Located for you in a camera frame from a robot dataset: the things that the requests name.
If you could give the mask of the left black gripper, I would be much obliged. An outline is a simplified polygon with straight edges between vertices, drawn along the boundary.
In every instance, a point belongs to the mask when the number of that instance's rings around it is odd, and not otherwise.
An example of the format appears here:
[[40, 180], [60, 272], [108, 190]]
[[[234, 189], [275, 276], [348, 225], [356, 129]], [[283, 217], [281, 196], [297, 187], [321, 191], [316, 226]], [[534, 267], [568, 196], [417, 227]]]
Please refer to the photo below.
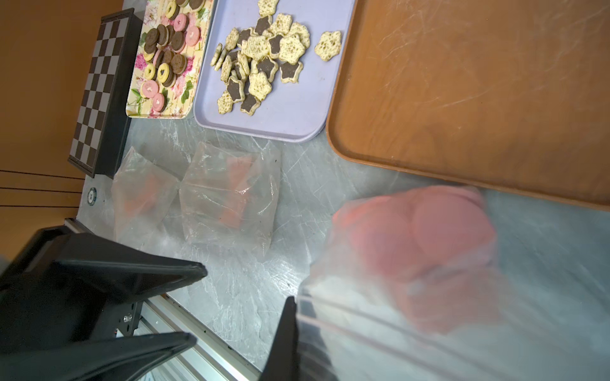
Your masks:
[[133, 336], [139, 301], [206, 276], [200, 262], [66, 226], [37, 231], [1, 274], [1, 379], [140, 379], [196, 339], [184, 332]]

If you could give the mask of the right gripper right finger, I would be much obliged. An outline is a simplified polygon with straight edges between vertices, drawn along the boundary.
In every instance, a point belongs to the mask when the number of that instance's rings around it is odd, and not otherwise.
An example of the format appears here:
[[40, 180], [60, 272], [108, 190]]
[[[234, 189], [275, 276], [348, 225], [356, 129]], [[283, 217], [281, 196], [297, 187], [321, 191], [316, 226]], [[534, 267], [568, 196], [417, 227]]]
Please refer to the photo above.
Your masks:
[[337, 380], [313, 301], [298, 298], [298, 380]]

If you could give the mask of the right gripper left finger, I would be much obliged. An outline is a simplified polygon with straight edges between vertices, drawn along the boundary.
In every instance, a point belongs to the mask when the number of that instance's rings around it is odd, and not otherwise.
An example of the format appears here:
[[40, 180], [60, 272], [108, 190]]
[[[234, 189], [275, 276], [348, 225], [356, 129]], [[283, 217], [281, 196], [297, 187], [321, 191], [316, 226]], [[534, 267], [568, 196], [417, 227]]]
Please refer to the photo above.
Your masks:
[[297, 304], [290, 296], [284, 303], [276, 335], [260, 381], [294, 381], [299, 379], [300, 360], [297, 353], [299, 333], [296, 322]]

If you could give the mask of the ziploc bag ring cookies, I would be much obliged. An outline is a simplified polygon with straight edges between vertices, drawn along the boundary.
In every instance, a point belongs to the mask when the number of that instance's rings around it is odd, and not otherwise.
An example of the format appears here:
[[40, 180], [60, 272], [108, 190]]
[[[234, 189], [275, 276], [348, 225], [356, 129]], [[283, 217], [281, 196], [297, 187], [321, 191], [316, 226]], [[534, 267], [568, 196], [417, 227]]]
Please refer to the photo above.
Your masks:
[[179, 179], [130, 148], [111, 186], [114, 239], [140, 246], [165, 218], [179, 187]]

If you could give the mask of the ziploc bag pink cookies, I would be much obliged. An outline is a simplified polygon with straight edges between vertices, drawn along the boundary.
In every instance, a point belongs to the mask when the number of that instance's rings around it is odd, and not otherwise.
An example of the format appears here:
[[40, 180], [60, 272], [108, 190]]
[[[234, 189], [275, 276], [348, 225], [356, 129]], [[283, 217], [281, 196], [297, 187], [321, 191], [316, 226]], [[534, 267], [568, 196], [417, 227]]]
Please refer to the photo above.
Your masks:
[[559, 297], [503, 275], [481, 193], [433, 186], [345, 203], [296, 297], [337, 380], [607, 380]]

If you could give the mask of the ziploc bag mixed cookies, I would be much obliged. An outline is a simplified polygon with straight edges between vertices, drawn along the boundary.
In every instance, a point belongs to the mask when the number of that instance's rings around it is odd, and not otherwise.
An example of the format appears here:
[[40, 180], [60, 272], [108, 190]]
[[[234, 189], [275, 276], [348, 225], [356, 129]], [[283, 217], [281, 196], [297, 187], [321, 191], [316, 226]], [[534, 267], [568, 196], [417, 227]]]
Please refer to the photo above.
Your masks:
[[280, 177], [281, 152], [272, 143], [259, 151], [199, 143], [179, 190], [186, 241], [265, 259]]

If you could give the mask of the poured mixed cookies pile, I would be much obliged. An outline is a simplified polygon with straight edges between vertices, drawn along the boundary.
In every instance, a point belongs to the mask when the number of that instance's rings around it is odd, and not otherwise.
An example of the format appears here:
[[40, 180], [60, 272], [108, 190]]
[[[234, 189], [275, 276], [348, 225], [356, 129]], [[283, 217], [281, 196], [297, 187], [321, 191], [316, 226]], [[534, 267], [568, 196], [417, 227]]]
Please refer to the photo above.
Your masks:
[[340, 56], [349, 25], [351, 1], [255, 1], [260, 17], [254, 27], [233, 28], [211, 59], [226, 90], [217, 101], [220, 114], [234, 106], [253, 115], [272, 91], [275, 76], [297, 83], [309, 47], [327, 62]]

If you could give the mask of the round floor grommet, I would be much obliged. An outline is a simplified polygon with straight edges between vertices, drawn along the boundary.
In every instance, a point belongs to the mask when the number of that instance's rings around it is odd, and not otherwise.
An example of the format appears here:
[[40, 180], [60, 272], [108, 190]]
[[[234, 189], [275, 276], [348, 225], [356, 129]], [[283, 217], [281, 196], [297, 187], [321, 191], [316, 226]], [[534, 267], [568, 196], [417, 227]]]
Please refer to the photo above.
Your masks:
[[87, 204], [89, 206], [94, 206], [97, 201], [97, 189], [95, 187], [91, 187], [87, 192]]

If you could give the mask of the black white checkerboard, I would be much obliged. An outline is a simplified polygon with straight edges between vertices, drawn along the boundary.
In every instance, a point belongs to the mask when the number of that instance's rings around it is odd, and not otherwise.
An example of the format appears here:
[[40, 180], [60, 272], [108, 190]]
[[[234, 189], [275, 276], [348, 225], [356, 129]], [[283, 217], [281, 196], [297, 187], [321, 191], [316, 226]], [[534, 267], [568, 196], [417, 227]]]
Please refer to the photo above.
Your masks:
[[142, 20], [134, 9], [102, 17], [68, 161], [86, 175], [113, 178], [130, 126], [125, 108]]

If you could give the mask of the floral pattern tray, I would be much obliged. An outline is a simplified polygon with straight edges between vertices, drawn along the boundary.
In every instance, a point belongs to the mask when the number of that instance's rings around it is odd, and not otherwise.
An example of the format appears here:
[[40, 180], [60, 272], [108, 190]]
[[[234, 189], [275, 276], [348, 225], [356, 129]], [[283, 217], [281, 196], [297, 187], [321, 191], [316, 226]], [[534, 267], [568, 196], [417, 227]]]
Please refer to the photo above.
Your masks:
[[[170, 10], [177, 10], [186, 17], [186, 26], [180, 29], [184, 36], [190, 28], [197, 28], [199, 31], [198, 41], [193, 44], [188, 42], [179, 52], [173, 50], [172, 31], [181, 19], [179, 17], [171, 19], [168, 16]], [[181, 119], [188, 116], [195, 101], [195, 90], [203, 66], [213, 15], [213, 1], [147, 1], [125, 105], [125, 113], [128, 117]], [[167, 32], [158, 30], [159, 25], [164, 25]], [[168, 42], [157, 43], [157, 47], [150, 54], [146, 52], [146, 41], [147, 35], [152, 30], [158, 30], [156, 35], [164, 37]], [[155, 78], [157, 81], [155, 88], [165, 97], [164, 108], [158, 111], [153, 107], [153, 99], [145, 95], [143, 90], [150, 76], [158, 73], [158, 68], [162, 65], [160, 60], [165, 52], [169, 52], [172, 57], [180, 54], [186, 60], [186, 67], [180, 74], [174, 75], [171, 87], [165, 87], [162, 81]]]

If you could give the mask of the lavender plastic tray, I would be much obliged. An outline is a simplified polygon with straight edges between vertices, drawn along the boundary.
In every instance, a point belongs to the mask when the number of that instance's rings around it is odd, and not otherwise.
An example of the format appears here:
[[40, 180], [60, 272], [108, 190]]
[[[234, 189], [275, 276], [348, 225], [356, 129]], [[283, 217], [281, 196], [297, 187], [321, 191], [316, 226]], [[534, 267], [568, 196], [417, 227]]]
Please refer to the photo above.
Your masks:
[[301, 58], [304, 67], [297, 83], [284, 84], [276, 75], [271, 93], [253, 115], [242, 112], [239, 106], [227, 114], [218, 111], [217, 101], [227, 87], [221, 73], [211, 67], [211, 58], [233, 28], [254, 27], [259, 17], [255, 1], [219, 1], [215, 5], [195, 93], [194, 118], [202, 127], [213, 130], [293, 143], [309, 141], [326, 124], [341, 56], [325, 62], [309, 47]]

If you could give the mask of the brown plastic tray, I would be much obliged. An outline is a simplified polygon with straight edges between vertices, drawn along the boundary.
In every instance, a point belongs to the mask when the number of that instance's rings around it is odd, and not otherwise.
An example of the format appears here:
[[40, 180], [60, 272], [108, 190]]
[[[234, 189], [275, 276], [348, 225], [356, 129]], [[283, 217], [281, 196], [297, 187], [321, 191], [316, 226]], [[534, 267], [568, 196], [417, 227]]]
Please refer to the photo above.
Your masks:
[[327, 119], [340, 157], [609, 208], [607, 1], [360, 1]]

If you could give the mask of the aluminium front rail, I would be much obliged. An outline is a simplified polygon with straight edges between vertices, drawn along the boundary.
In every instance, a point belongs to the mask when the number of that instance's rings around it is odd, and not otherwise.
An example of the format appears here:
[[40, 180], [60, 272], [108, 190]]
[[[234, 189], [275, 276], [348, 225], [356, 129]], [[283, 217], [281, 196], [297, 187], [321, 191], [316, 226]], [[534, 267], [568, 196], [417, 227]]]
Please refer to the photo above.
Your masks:
[[192, 334], [195, 345], [147, 371], [141, 380], [258, 380], [261, 371], [169, 295], [129, 303], [119, 311], [118, 338]]

